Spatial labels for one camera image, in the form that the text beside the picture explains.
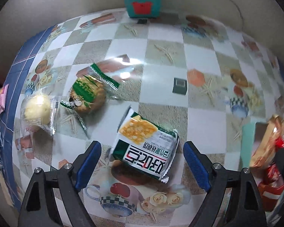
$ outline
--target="wall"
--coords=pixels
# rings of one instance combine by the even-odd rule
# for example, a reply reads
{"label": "wall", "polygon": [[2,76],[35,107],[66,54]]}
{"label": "wall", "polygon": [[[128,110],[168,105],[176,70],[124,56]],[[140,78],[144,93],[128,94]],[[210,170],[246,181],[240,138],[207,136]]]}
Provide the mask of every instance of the wall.
{"label": "wall", "polygon": [[[233,0],[243,31],[268,46],[284,63],[284,13],[275,0]],[[0,12],[0,73],[6,76],[22,44],[41,30],[72,17],[124,7],[123,0],[9,0]],[[164,10],[218,19],[237,30],[242,21],[229,0],[162,0]]]}

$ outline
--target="cracker package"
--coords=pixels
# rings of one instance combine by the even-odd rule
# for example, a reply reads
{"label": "cracker package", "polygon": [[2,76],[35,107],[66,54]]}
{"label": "cracker package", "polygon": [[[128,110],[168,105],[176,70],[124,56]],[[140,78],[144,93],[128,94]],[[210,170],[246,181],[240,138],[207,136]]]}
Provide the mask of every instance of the cracker package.
{"label": "cracker package", "polygon": [[167,131],[129,108],[118,128],[112,155],[140,172],[166,183],[166,174],[178,144],[176,130]]}

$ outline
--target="blue border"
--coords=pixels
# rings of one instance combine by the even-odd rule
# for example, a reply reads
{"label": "blue border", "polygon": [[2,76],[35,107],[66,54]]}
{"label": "blue border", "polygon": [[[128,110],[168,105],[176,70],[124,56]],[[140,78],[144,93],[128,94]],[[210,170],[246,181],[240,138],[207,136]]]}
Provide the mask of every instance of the blue border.
{"label": "blue border", "polygon": [[6,97],[5,112],[0,115],[1,134],[3,140],[2,161],[3,177],[8,186],[9,193],[14,202],[14,206],[20,211],[21,202],[17,193],[17,186],[14,178],[12,144],[14,134],[14,120],[19,96],[28,75],[33,60],[51,33],[53,27],[44,30],[30,38],[21,47],[9,70],[4,85],[9,84]]}

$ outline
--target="tablecloth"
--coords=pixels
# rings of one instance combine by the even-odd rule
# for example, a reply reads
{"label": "tablecloth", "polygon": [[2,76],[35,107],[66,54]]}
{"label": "tablecloth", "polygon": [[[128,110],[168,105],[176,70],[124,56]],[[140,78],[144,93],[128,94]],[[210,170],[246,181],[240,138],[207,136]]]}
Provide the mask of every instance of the tablecloth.
{"label": "tablecloth", "polygon": [[[107,14],[112,16],[106,22],[88,22]],[[159,19],[144,21],[129,18],[125,9],[106,10],[53,26],[23,45],[5,81],[10,85],[1,115],[4,176],[18,209],[35,167],[59,169],[98,140],[102,156],[88,188],[79,193],[97,226],[189,225],[205,192],[184,160],[184,142],[193,141],[212,162],[237,170],[242,126],[265,121],[275,112],[284,115],[284,70],[269,50],[248,35],[212,19],[186,18],[190,21],[182,14],[162,13]],[[130,69],[120,73],[120,99],[108,99],[87,124],[89,136],[75,115],[60,107],[54,137],[42,132],[30,137],[34,159],[17,149],[15,140],[23,135],[20,106],[34,75],[44,79],[46,72],[51,73],[55,77],[49,83],[51,94],[68,101],[78,71],[111,58],[129,62]],[[44,60],[46,66],[39,73]],[[166,185],[148,180],[130,183],[105,158],[129,105],[150,121],[179,132],[180,148]],[[120,182],[130,189],[137,207],[121,217],[101,207],[101,197]],[[61,218],[70,226],[60,193],[54,193]],[[175,202],[168,204],[170,198]]]}

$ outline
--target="starfish print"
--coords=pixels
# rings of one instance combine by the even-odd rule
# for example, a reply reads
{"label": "starfish print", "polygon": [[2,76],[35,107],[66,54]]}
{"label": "starfish print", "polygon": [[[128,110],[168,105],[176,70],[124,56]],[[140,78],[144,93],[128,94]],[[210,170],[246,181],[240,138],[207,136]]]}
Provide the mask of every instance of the starfish print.
{"label": "starfish print", "polygon": [[233,137],[233,140],[237,140],[237,139],[241,139],[242,138],[242,126],[243,126],[243,121],[241,120],[238,122],[234,122],[233,120],[231,121],[231,126],[234,129],[234,131],[236,132],[236,134]]}
{"label": "starfish print", "polygon": [[213,81],[214,81],[213,77],[211,76],[208,82],[206,82],[205,84],[201,86],[202,90],[200,91],[200,94],[208,96],[211,101],[211,105],[215,106],[216,102],[214,98],[214,92],[217,90],[217,86],[216,85],[212,86]]}
{"label": "starfish print", "polygon": [[150,213],[150,216],[152,217],[152,219],[155,221],[155,223],[158,223],[157,222],[157,216],[158,216],[158,214],[157,213],[155,213],[155,212],[151,212]]}
{"label": "starfish print", "polygon": [[17,125],[14,125],[14,133],[21,136],[21,129]]}
{"label": "starfish print", "polygon": [[49,61],[53,56],[46,55],[46,60]]}
{"label": "starfish print", "polygon": [[60,121],[60,123],[66,123],[70,121],[71,128],[73,132],[77,135],[77,129],[75,125],[75,120],[77,119],[77,114],[74,113],[74,111],[70,111],[70,109],[65,108],[65,110],[69,113],[63,120]]}
{"label": "starfish print", "polygon": [[173,64],[173,53],[170,52],[170,48],[169,47],[161,47],[161,46],[158,46],[156,44],[154,44],[154,46],[159,50],[161,51],[166,57],[167,59]]}
{"label": "starfish print", "polygon": [[130,32],[136,37],[138,34],[137,32],[135,31],[135,29],[133,27],[130,27],[130,26],[127,26],[127,25],[124,25],[124,27],[128,30],[130,30]]}
{"label": "starfish print", "polygon": [[62,74],[62,72],[63,72],[63,71],[60,71],[60,72],[58,73],[57,82],[60,81],[60,80],[62,80],[62,79],[65,79],[65,78],[66,78],[66,76],[63,76],[63,77],[60,76],[60,75]]}
{"label": "starfish print", "polygon": [[96,174],[99,170],[102,170],[102,169],[105,169],[105,168],[109,168],[110,165],[109,165],[109,160],[108,159],[99,159],[98,163],[100,163],[101,165],[97,168],[97,169],[94,169],[94,173]]}
{"label": "starfish print", "polygon": [[26,157],[25,157],[25,154],[22,154],[23,156],[23,159],[21,160],[21,165],[25,167],[25,170],[26,170],[26,174],[28,174],[28,166],[30,166],[30,164],[28,163]]}

